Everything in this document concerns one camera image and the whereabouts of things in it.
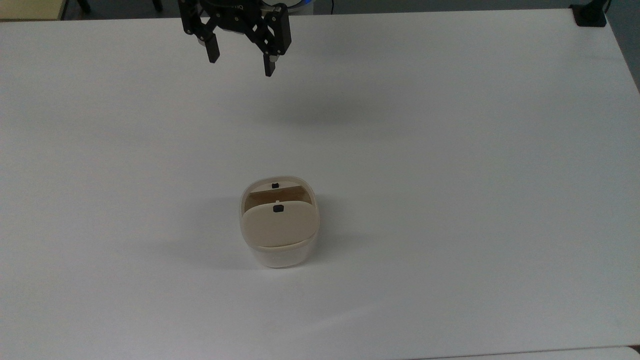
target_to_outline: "black clamp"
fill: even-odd
[[[289,11],[285,4],[270,6],[261,0],[178,0],[178,5],[184,32],[198,37],[211,63],[220,57],[213,33],[216,27],[245,34],[256,44],[262,51],[267,76],[273,74],[275,62],[291,44]],[[206,24],[200,18],[202,12],[209,16]]]

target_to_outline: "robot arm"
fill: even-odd
[[[206,24],[200,19],[198,4],[209,16]],[[245,34],[262,51],[264,72],[271,76],[275,62],[291,44],[289,12],[285,4],[270,6],[262,0],[178,0],[184,32],[195,35],[204,43],[209,61],[220,57],[213,30],[217,27]]]

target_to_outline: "white table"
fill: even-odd
[[[640,342],[640,96],[569,10],[294,17],[272,78],[179,19],[0,24],[12,359],[411,359]],[[261,268],[252,181],[307,180]]]
[[[638,360],[638,353],[628,347],[526,352],[519,354],[448,357],[450,360]]]

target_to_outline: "open lid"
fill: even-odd
[[[244,192],[241,228],[254,246],[280,247],[312,237],[319,227],[313,191],[297,177],[257,181]]]

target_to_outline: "floor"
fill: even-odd
[[[146,19],[180,17],[177,0],[163,0],[164,10],[156,12],[151,0],[88,0],[92,12],[82,13],[76,0],[68,0],[64,20]],[[334,14],[442,12],[463,10],[507,10],[567,8],[585,0],[334,0]],[[329,14],[332,0],[316,0],[314,13]],[[607,13],[636,86],[640,89],[640,1],[612,0]]]

